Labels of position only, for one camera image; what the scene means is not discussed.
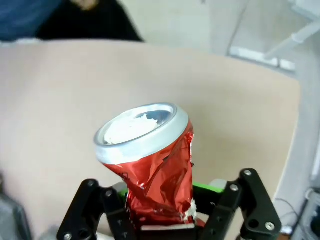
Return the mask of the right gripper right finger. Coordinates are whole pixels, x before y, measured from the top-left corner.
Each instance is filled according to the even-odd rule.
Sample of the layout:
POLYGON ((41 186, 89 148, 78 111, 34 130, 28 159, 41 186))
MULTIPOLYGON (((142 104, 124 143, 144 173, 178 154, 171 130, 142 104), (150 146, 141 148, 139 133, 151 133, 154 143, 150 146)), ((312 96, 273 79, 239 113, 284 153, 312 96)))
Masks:
POLYGON ((222 189, 200 183, 193 184, 193 199, 197 212, 208 215, 204 226, 195 228, 197 240, 223 240, 233 222, 237 209, 243 224, 241 240, 276 240, 282 224, 273 202, 253 168, 242 169, 234 181, 222 189))

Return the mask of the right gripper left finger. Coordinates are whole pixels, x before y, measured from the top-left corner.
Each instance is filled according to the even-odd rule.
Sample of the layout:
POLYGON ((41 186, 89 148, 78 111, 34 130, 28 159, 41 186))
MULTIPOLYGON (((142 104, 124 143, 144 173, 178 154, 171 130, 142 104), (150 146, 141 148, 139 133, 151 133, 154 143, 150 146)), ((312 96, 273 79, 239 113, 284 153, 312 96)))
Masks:
POLYGON ((106 215, 116 240, 135 240, 137 234, 125 207, 125 200, 114 187, 101 187, 95 179, 79 186, 59 227, 58 240, 96 240, 102 215, 106 215))

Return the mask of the person's left hand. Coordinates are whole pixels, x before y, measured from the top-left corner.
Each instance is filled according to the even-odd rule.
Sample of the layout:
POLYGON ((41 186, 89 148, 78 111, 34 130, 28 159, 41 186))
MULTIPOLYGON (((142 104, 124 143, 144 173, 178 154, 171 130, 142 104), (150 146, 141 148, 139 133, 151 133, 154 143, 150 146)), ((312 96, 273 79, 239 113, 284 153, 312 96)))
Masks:
POLYGON ((91 11, 94 9, 98 4, 99 0, 70 0, 74 5, 79 7, 83 11, 91 11))

